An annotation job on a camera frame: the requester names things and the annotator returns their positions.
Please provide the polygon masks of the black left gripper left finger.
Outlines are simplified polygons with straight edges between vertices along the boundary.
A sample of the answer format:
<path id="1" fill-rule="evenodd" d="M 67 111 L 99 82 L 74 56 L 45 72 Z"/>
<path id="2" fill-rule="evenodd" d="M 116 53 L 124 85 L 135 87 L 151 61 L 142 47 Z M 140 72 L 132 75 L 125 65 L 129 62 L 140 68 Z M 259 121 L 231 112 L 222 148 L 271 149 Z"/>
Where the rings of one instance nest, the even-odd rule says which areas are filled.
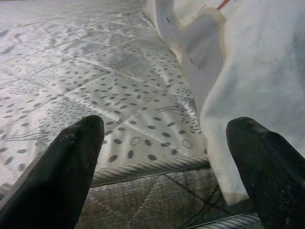
<path id="1" fill-rule="evenodd" d="M 88 195 L 104 141 L 89 115 L 63 129 L 0 203 L 3 229 L 72 229 Z"/>

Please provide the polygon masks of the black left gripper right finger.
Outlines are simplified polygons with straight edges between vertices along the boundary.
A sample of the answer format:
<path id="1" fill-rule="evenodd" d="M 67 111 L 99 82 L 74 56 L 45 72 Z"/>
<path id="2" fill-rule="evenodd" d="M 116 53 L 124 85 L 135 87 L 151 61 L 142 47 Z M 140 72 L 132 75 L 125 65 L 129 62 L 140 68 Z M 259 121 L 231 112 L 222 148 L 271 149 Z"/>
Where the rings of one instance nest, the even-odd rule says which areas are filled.
<path id="1" fill-rule="evenodd" d="M 239 117 L 226 127 L 228 148 L 266 229 L 305 227 L 305 159 L 280 134 Z"/>

